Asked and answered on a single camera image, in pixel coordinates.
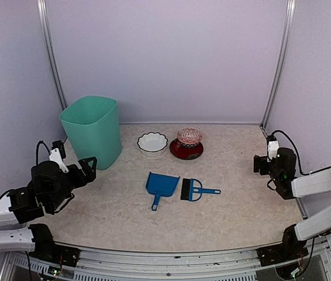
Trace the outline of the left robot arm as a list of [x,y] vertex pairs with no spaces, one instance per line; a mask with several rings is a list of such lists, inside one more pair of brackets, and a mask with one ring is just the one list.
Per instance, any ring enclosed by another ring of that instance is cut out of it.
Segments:
[[31,181],[25,187],[10,189],[0,196],[0,252],[27,252],[31,257],[74,266],[77,248],[55,243],[46,224],[34,220],[46,214],[60,213],[75,197],[73,191],[96,179],[98,160],[80,159],[66,165],[62,141],[53,142],[47,150],[48,160],[31,168]]

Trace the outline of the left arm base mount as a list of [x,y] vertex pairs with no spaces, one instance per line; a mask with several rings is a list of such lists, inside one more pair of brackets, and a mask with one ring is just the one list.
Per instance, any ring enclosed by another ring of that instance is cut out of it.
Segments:
[[32,224],[28,227],[33,235],[35,249],[30,256],[60,266],[76,267],[80,250],[78,248],[56,244],[46,224]]

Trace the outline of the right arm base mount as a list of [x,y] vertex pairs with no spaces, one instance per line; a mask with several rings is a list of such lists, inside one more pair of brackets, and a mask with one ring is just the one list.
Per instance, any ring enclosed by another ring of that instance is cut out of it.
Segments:
[[261,266],[275,265],[308,255],[306,241],[297,238],[295,226],[291,225],[284,230],[281,243],[257,249]]

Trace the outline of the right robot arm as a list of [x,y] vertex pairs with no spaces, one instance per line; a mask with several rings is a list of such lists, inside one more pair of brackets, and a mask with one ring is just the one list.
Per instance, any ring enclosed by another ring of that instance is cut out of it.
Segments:
[[[267,184],[275,185],[270,190],[276,191],[284,200],[331,193],[331,166],[304,173],[295,144],[291,142],[292,149],[281,147],[275,137],[276,133],[288,137],[281,130],[268,135],[267,155],[254,156],[253,172],[268,175],[270,180]],[[289,260],[305,246],[308,239],[328,232],[331,232],[331,205],[288,227],[283,233],[277,254],[281,259]]]

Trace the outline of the blue plastic dustpan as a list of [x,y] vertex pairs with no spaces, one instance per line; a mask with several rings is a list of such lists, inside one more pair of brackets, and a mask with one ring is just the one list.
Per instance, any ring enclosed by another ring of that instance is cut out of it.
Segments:
[[149,173],[146,181],[146,190],[154,196],[151,206],[152,211],[157,210],[161,197],[171,197],[174,194],[179,180],[180,177]]

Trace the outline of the blue hand brush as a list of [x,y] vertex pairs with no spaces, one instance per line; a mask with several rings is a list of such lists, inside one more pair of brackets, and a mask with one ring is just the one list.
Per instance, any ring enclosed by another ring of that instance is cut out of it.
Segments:
[[202,183],[197,179],[182,180],[180,200],[196,202],[201,199],[203,194],[221,194],[219,189],[203,188]]

